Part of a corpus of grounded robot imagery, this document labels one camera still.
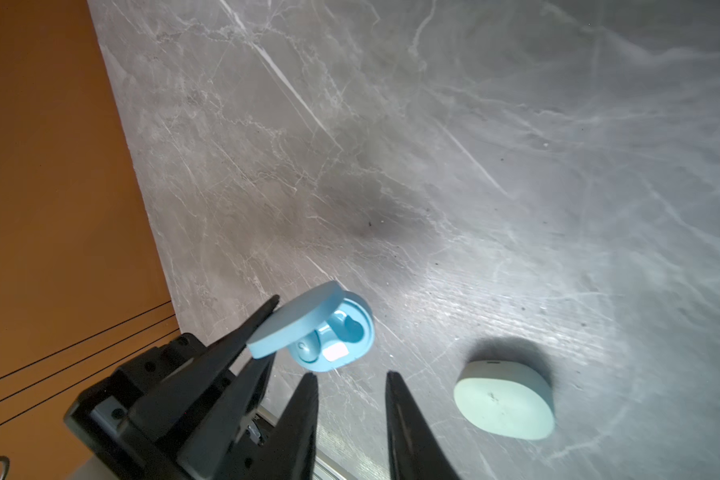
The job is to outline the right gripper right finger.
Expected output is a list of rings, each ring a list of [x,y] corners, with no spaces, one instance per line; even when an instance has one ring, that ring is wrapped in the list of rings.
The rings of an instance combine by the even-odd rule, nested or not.
[[[458,479],[403,377],[389,371],[385,384],[391,479]]]

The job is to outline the blue earbud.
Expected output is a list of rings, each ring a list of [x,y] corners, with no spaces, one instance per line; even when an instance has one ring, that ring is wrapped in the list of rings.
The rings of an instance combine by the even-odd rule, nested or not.
[[[315,332],[300,339],[296,344],[297,356],[304,363],[315,362],[321,353],[320,340]]]

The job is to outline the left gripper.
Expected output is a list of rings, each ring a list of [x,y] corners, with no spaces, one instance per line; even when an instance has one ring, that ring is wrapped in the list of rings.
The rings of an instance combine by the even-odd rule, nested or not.
[[[138,355],[84,390],[65,424],[119,479],[244,478],[263,443],[248,427],[275,355],[229,368],[279,300],[209,347],[183,334]]]

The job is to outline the white earbud case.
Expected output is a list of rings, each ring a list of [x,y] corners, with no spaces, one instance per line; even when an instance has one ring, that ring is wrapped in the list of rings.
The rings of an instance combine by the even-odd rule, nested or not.
[[[521,363],[471,362],[459,376],[453,397],[466,420],[491,434],[537,441],[555,428],[550,384]]]

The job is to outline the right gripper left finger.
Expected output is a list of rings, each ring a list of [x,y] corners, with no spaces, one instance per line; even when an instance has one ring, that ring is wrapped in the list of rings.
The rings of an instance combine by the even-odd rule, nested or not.
[[[245,479],[313,477],[319,411],[318,379],[305,374]]]

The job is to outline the light blue earbud case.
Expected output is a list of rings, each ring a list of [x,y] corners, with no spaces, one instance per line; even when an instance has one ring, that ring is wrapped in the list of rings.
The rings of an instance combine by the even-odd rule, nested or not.
[[[315,332],[321,353],[313,363],[297,356],[296,344]],[[329,372],[342,368],[367,354],[375,340],[374,317],[359,295],[331,280],[314,287],[272,313],[247,341],[255,359],[282,349],[303,368]]]

